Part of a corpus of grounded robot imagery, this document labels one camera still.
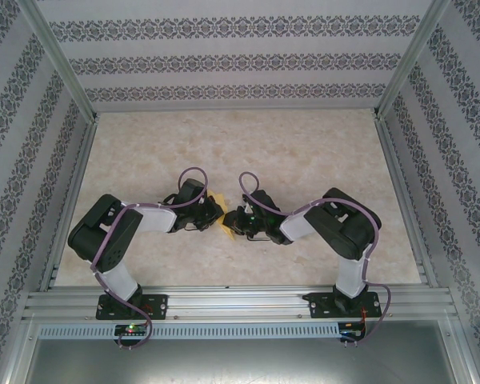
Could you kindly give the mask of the aluminium frame post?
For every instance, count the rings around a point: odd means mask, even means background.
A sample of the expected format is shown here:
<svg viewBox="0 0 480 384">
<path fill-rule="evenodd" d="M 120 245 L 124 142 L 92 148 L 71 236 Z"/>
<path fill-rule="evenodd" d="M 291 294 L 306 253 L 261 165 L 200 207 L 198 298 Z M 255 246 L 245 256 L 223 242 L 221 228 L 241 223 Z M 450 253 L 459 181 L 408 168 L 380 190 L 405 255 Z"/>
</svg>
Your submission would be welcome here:
<svg viewBox="0 0 480 384">
<path fill-rule="evenodd" d="M 373 116 L 375 119 L 380 120 L 389 112 L 394 100 L 398 96 L 398 92 L 403 87 L 407 76 L 418 60 L 427 40 L 430 38 L 449 3 L 450 0 L 431 0 L 423 19 L 420 21 L 410 44 L 382 94 L 380 101 L 373 109 Z"/>
<path fill-rule="evenodd" d="M 77 104 L 86 122 L 93 123 L 97 112 L 92 107 L 69 59 L 63 52 L 48 21 L 43 16 L 36 0 L 16 0 L 31 29 L 42 44 L 54 68 L 60 75 L 72 99 Z"/>
</svg>

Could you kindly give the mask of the small controller board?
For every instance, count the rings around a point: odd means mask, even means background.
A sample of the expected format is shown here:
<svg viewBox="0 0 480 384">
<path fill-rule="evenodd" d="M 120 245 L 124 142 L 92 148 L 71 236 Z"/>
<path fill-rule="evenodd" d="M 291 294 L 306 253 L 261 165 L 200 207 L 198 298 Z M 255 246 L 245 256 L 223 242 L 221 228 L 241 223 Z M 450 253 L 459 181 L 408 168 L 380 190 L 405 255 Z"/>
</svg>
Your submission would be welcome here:
<svg viewBox="0 0 480 384">
<path fill-rule="evenodd" d="M 139 324 L 116 325 L 114 335 L 141 337 L 146 335 L 146 326 Z"/>
<path fill-rule="evenodd" d="M 339 333 L 343 338 L 361 340 L 366 335 L 366 324 L 364 322 L 340 322 Z"/>
</svg>

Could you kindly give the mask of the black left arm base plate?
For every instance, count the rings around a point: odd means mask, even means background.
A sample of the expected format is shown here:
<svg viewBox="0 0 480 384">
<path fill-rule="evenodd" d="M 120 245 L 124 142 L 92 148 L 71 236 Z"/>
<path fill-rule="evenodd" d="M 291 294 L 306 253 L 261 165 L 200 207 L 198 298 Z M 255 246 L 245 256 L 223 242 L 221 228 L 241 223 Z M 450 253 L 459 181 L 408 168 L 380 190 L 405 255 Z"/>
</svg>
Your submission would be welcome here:
<svg viewBox="0 0 480 384">
<path fill-rule="evenodd" d="M 143 294 L 129 303 L 146 313 L 152 320 L 165 320 L 168 307 L 168 296 L 162 294 Z M 108 294 L 99 297 L 95 317 L 97 320 L 141 320 L 143 316 L 121 304 Z"/>
</svg>

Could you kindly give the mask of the aluminium side rail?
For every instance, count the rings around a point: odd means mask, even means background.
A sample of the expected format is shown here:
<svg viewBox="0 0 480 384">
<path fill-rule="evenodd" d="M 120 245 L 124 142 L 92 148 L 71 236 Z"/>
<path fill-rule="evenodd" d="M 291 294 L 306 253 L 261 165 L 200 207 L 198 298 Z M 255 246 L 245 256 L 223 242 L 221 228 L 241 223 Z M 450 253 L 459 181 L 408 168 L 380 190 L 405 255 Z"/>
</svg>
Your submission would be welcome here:
<svg viewBox="0 0 480 384">
<path fill-rule="evenodd" d="M 79 143 L 77 156 L 71 168 L 69 182 L 65 189 L 65 198 L 61 206 L 60 215 L 58 216 L 54 235 L 50 240 L 46 262 L 44 263 L 41 279 L 38 282 L 37 291 L 44 292 L 50 288 L 52 273 L 62 259 L 67 236 L 70 232 L 71 220 L 78 200 L 78 194 L 81 189 L 86 165 L 89 161 L 91 148 L 98 128 L 98 122 L 99 117 L 96 117 L 88 125 Z"/>
<path fill-rule="evenodd" d="M 439 287 L 438 281 L 434 275 L 433 267 L 430 263 L 430 257 L 427 252 L 425 241 L 419 229 L 418 221 L 414 215 L 414 209 L 406 188 L 403 173 L 399 166 L 397 154 L 393 148 L 390 135 L 386 125 L 379 118 L 374 119 L 374 125 L 381 143 L 390 178 L 398 201 L 398 206 L 402 215 L 407 237 L 410 241 L 410 247 L 413 251 L 418 273 L 423 284 L 429 287 Z"/>
</svg>

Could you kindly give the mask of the aluminium lower frame bar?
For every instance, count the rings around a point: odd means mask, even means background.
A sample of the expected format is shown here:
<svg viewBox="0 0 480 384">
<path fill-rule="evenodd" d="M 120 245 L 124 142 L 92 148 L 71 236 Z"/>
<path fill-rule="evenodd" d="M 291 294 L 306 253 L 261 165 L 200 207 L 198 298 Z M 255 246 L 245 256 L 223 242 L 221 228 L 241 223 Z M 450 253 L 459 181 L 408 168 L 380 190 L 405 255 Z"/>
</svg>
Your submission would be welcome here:
<svg viewBox="0 0 480 384">
<path fill-rule="evenodd" d="M 446 317 L 439 325 L 456 384 L 480 384 L 474 356 L 460 321 Z"/>
<path fill-rule="evenodd" d="M 0 384 L 25 384 L 34 356 L 39 325 L 35 318 L 20 321 L 12 349 L 0 375 Z"/>
</svg>

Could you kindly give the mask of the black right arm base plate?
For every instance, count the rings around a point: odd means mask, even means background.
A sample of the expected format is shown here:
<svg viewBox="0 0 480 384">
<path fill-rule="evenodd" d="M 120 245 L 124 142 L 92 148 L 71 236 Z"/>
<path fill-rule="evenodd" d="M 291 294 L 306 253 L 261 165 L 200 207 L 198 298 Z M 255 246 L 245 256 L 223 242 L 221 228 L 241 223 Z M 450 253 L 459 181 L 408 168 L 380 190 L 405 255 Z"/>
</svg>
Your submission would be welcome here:
<svg viewBox="0 0 480 384">
<path fill-rule="evenodd" d="M 333 292 L 309 293 L 302 297 L 308 301 L 312 318 L 379 318 L 382 308 L 375 292 L 362 292 L 356 298 L 348 298 Z"/>
</svg>

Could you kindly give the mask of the yellow paper sheet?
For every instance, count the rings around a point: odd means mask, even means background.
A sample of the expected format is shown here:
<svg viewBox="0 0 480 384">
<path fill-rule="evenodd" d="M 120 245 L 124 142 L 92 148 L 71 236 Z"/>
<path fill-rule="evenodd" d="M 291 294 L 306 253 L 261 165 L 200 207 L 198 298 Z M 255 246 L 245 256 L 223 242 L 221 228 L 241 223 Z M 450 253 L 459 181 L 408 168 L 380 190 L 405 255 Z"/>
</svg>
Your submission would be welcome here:
<svg viewBox="0 0 480 384">
<path fill-rule="evenodd" d="M 234 236 L 234 232 L 232 231 L 232 229 L 230 229 L 229 227 L 227 227 L 225 224 L 224 224 L 224 219 L 226 217 L 226 214 L 229 212 L 228 210 L 228 207 L 227 207 L 227 204 L 226 204 L 226 200 L 223 196 L 223 194 L 216 194 L 215 192 L 213 192 L 212 190 L 208 190 L 207 191 L 207 195 L 211 198 L 214 199 L 214 201 L 221 207 L 222 209 L 222 215 L 217 219 L 216 223 L 219 224 L 219 227 L 223 230 L 223 232 L 231 239 L 231 240 L 235 240 L 235 236 Z"/>
</svg>

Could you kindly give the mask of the grey metal panel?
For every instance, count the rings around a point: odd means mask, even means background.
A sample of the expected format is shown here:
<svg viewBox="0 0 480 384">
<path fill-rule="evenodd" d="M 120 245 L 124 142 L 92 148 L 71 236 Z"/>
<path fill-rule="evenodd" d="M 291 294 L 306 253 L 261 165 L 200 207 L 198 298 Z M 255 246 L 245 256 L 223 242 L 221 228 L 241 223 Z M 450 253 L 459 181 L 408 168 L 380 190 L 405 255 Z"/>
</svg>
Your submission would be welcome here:
<svg viewBox="0 0 480 384">
<path fill-rule="evenodd" d="M 432 346 L 344 347 L 332 340 L 42 340 L 26 384 L 457 384 Z"/>
</svg>

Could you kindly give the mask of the aluminium mounting rail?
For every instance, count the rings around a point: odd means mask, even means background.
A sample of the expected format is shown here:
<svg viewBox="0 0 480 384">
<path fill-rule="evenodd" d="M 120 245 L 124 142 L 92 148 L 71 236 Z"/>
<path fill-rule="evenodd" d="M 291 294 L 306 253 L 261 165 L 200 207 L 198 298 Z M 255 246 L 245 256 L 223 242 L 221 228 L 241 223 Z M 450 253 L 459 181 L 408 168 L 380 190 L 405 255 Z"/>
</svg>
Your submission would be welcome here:
<svg viewBox="0 0 480 384">
<path fill-rule="evenodd" d="M 147 286 L 148 294 L 168 296 L 167 322 L 282 322 L 310 318 L 304 294 L 331 292 L 329 286 Z M 374 288 L 388 321 L 456 318 L 458 308 L 447 288 L 423 284 Z M 98 297 L 93 286 L 56 286 L 28 294 L 21 320 L 37 323 L 95 322 Z"/>
</svg>

